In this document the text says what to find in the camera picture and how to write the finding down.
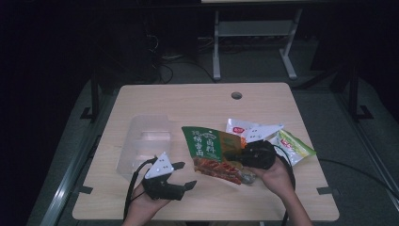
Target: table hole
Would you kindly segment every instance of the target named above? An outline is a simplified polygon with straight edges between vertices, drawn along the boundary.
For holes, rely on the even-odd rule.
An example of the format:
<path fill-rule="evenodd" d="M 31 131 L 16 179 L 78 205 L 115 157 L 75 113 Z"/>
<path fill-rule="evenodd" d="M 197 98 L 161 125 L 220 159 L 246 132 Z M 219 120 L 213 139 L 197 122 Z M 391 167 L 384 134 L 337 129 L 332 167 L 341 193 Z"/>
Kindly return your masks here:
<path fill-rule="evenodd" d="M 231 94 L 231 97 L 232 97 L 234 100 L 240 100 L 241 98 L 243 98 L 243 94 L 241 94 L 241 92 L 233 92 L 233 93 Z"/>

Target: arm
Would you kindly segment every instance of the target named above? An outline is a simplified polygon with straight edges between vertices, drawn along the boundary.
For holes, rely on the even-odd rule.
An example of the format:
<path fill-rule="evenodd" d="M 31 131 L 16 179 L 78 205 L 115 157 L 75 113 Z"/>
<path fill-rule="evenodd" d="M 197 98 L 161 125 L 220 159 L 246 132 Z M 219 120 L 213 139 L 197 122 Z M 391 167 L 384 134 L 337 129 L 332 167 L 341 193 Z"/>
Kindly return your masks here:
<path fill-rule="evenodd" d="M 311 219 L 294 191 L 287 169 L 279 158 L 276 158 L 275 164 L 268 170 L 247 169 L 262 178 L 264 185 L 281 198 L 294 225 L 312 225 Z"/>
<path fill-rule="evenodd" d="M 162 207 L 170 203 L 170 200 L 153 200 L 144 192 L 142 184 L 138 185 L 132 195 L 132 203 L 122 226 L 144 225 L 155 216 Z"/>

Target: plastic container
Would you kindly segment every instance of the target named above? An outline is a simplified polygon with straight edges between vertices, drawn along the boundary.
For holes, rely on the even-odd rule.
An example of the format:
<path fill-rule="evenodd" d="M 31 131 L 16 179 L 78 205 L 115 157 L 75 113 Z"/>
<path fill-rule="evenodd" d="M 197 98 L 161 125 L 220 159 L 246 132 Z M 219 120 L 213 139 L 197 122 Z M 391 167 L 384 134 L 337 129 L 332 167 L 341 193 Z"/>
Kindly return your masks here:
<path fill-rule="evenodd" d="M 117 171 L 132 175 L 146 160 L 169 154 L 171 124 L 167 115 L 137 115 L 131 125 L 120 153 Z"/>

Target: gray carpet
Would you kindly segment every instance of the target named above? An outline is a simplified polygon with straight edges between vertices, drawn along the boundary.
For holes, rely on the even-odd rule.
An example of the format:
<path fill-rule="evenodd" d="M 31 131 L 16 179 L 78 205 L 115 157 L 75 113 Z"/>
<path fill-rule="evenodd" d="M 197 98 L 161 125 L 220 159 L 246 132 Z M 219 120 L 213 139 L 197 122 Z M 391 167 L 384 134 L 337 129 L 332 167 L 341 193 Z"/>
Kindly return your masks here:
<path fill-rule="evenodd" d="M 312 79 L 319 72 L 310 72 L 316 41 L 297 41 L 290 54 L 298 79 L 292 81 L 279 58 L 279 44 L 266 44 L 262 48 L 250 48 L 236 54 L 221 53 L 220 83 L 235 82 L 286 82 L 297 86 Z M 167 64 L 173 70 L 171 84 L 212 83 L 212 53 L 199 55 L 196 64 L 188 58 Z M 171 70 L 161 67 L 164 80 L 171 76 Z M 364 142 L 360 139 L 359 128 L 364 131 L 370 143 L 378 152 L 392 178 L 399 183 L 396 167 L 399 159 L 399 126 L 380 103 L 374 89 L 367 83 L 359 82 L 359 104 L 367 105 L 375 117 L 354 123 L 347 114 L 345 100 L 347 92 L 332 93 L 328 89 L 331 78 L 306 90 L 293 90 L 299 111 L 308 129 L 312 144 L 321 159 L 335 160 L 379 177 Z M 56 156 L 48 173 L 38 201 L 32 211 L 28 225 L 39 225 L 56 193 L 72 156 L 81 148 L 88 148 L 85 140 L 95 140 L 104 129 L 112 105 L 117 97 L 101 94 L 101 117 L 94 123 L 80 120 L 83 109 L 90 106 L 89 83 L 82 90 L 69 122 L 59 142 Z M 72 209 L 77 190 L 83 183 L 90 159 L 80 173 L 75 189 L 57 225 L 120 225 L 113 221 L 78 221 L 72 218 Z M 327 182 L 333 189 L 334 199 L 340 211 L 340 218 L 334 222 L 314 222 L 315 225 L 397 225 L 399 212 L 385 188 L 358 171 L 344 166 L 321 162 Z M 279 225 L 265 222 L 265 225 Z"/>

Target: human hand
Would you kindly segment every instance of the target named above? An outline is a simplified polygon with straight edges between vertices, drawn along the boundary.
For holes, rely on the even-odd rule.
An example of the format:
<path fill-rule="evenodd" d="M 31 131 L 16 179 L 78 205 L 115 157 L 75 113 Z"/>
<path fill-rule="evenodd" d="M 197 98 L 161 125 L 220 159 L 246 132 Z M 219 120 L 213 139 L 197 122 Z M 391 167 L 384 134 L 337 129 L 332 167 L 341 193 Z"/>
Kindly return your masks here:
<path fill-rule="evenodd" d="M 246 169 L 252 171 L 259 178 L 261 178 L 264 185 L 280 198 L 295 192 L 285 165 L 277 157 L 275 163 L 270 169 L 257 169 L 249 167 L 246 167 Z"/>
<path fill-rule="evenodd" d="M 153 216 L 170 200 L 153 200 L 145 193 L 143 185 L 140 183 L 132 194 L 134 199 L 129 206 L 129 211 L 123 226 L 138 226 L 150 221 Z"/>

